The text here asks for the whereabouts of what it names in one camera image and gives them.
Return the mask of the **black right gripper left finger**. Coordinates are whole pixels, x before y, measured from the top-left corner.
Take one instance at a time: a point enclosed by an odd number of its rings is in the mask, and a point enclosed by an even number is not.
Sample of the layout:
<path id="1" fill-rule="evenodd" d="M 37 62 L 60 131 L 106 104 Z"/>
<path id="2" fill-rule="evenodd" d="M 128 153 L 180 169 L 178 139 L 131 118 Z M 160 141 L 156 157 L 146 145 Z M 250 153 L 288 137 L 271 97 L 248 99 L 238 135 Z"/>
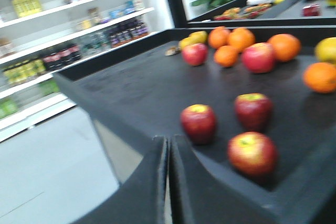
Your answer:
<path id="1" fill-rule="evenodd" d="M 127 181 L 74 223 L 165 223 L 168 139 L 157 136 Z"/>

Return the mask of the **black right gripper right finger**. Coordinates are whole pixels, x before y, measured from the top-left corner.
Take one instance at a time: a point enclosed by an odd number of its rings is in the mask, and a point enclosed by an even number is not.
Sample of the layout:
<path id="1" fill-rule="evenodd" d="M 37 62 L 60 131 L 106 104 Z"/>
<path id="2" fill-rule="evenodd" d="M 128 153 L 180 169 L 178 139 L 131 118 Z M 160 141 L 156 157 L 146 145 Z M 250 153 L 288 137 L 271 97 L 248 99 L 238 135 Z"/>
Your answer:
<path id="1" fill-rule="evenodd" d="M 186 137 L 170 147 L 174 223 L 309 223 L 310 208 L 294 191 L 267 191 L 197 156 Z"/>

